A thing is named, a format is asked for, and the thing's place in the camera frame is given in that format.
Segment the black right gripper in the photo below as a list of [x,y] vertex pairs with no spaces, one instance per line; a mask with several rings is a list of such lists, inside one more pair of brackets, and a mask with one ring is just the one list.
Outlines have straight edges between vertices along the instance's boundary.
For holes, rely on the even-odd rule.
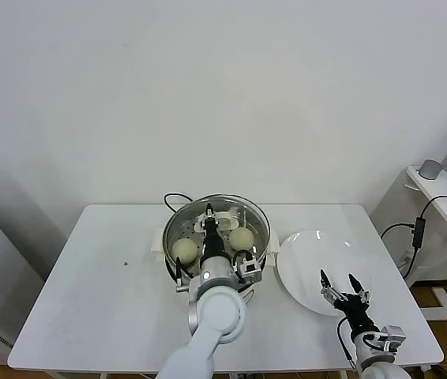
[[332,287],[323,269],[320,270],[320,274],[321,294],[327,302],[334,303],[334,307],[344,313],[351,328],[351,336],[377,332],[378,328],[366,313],[369,308],[370,292],[365,290],[362,284],[349,273],[348,278],[355,294],[342,295]]

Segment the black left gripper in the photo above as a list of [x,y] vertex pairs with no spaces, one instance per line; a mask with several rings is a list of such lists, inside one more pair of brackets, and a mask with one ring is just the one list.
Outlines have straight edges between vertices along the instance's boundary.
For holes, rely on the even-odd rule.
[[[207,219],[213,218],[213,208],[210,203],[205,209],[205,216]],[[219,232],[216,230],[215,223],[206,223],[204,225],[205,238],[203,240],[202,260],[207,260],[210,257],[224,257],[227,258],[227,251],[225,250],[224,241]]]

